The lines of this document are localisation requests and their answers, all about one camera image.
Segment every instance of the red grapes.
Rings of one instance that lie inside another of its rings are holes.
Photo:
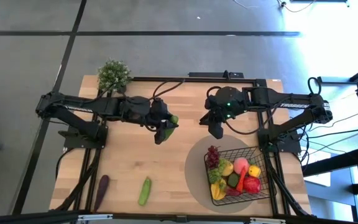
[[[217,147],[210,146],[208,148],[206,165],[209,170],[215,169],[219,166],[219,153]]]

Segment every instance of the gray floor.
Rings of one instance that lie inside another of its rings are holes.
[[[248,78],[283,80],[286,92],[308,93],[308,77],[349,77],[358,72],[358,1],[316,3],[292,14],[277,2],[88,1],[80,30],[253,30],[302,31],[293,37],[77,37],[61,92],[76,95],[83,75],[109,58],[125,61],[133,75],[185,77],[188,72],[244,72]],[[0,1],[0,30],[71,30],[79,8],[71,1]],[[294,9],[305,4],[290,4]],[[39,96],[52,89],[67,37],[0,37],[0,215],[9,213],[40,120]],[[354,87],[324,87],[335,120],[358,112]],[[291,111],[294,116],[298,111]],[[358,118],[352,122],[358,128]],[[48,209],[54,168],[62,153],[59,125],[50,125],[24,212]],[[341,129],[319,129],[328,133]],[[332,138],[320,143],[332,142]],[[358,148],[358,138],[336,145]]]

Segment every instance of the red pepper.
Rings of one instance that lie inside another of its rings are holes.
[[[238,192],[242,192],[242,183],[244,181],[244,177],[246,176],[246,168],[242,168],[241,170],[241,174],[240,174],[240,180],[239,180],[239,183],[237,184],[237,187],[236,187],[236,190]]]

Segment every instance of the green plant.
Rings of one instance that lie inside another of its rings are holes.
[[[100,90],[120,90],[130,81],[131,71],[122,61],[109,59],[104,66],[98,68]]]

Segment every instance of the wire basket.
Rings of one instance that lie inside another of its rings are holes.
[[[231,149],[231,150],[218,152],[219,158],[227,159],[231,163],[234,163],[234,160],[237,158],[244,157],[248,160],[248,162],[250,164],[257,165],[261,171],[261,173],[259,175],[259,180],[260,180],[260,183],[262,184],[262,187],[261,187],[260,192],[257,194],[248,194],[246,192],[243,192],[242,194],[240,194],[238,196],[225,196],[221,200],[214,200],[212,198],[211,188],[209,188],[209,191],[211,193],[211,200],[215,206],[230,205],[230,204],[234,204],[234,203],[250,202],[253,200],[270,198],[269,181],[267,179],[264,155],[262,153],[256,155],[257,153],[255,153],[255,152],[257,152],[257,149],[258,149],[258,147],[245,147],[245,148],[240,148],[240,149]],[[208,167],[206,165],[206,159],[207,159],[207,154],[205,154],[205,156],[204,156],[204,164],[205,164],[205,171],[206,171],[207,179],[209,182]]]

